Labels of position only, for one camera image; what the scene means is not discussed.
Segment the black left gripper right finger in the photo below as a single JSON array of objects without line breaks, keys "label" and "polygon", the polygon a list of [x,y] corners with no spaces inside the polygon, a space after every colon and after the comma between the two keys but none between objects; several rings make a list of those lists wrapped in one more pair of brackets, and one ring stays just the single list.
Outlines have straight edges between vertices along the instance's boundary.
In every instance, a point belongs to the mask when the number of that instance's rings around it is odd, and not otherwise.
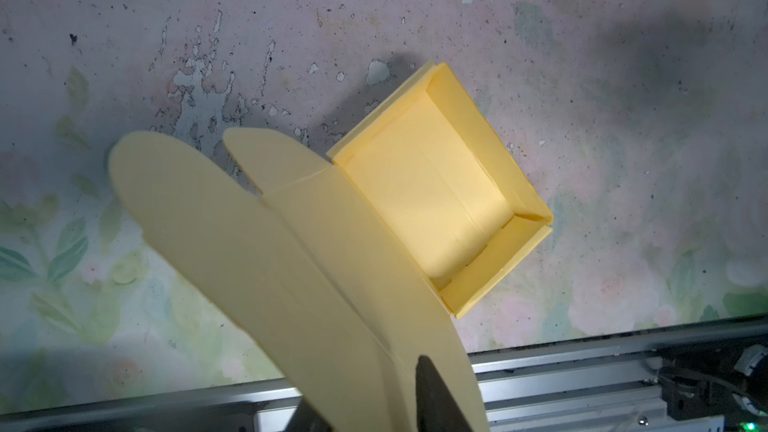
[{"label": "black left gripper right finger", "polygon": [[418,431],[470,432],[469,422],[428,356],[418,358],[415,376]]}]

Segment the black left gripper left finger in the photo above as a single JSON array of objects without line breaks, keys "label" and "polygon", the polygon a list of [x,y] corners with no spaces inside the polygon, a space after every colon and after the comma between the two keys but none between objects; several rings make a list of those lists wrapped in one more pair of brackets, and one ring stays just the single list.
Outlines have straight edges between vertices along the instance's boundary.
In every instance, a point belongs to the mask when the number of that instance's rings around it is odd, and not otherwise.
[{"label": "black left gripper left finger", "polygon": [[302,399],[296,407],[284,431],[332,432],[333,429],[305,399]]}]

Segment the yellow paper box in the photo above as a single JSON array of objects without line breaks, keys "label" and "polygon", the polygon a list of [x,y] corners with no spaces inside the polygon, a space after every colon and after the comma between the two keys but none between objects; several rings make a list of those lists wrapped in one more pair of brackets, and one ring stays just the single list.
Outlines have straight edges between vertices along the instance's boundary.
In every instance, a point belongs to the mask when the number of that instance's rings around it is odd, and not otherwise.
[{"label": "yellow paper box", "polygon": [[145,241],[335,430],[415,430],[424,356],[486,430],[453,322],[553,215],[450,67],[425,64],[326,156],[265,128],[223,142],[252,190],[165,134],[114,146],[109,176]]}]

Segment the aluminium front rail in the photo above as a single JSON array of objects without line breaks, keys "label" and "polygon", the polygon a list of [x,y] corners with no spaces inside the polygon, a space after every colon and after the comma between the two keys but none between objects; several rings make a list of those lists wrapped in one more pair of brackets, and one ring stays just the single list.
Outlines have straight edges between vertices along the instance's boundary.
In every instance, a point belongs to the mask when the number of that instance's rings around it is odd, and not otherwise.
[{"label": "aluminium front rail", "polygon": [[[476,353],[494,431],[726,431],[667,415],[660,352],[765,337],[765,315]],[[282,379],[5,415],[5,431],[284,431],[301,401]]]}]

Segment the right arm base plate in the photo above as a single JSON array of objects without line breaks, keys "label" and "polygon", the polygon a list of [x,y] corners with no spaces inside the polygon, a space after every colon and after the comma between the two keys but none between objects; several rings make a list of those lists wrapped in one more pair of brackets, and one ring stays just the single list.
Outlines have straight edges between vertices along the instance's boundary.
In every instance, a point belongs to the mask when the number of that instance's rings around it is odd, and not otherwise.
[{"label": "right arm base plate", "polygon": [[657,381],[677,421],[720,416],[726,431],[767,429],[767,339],[717,341],[660,352]]}]

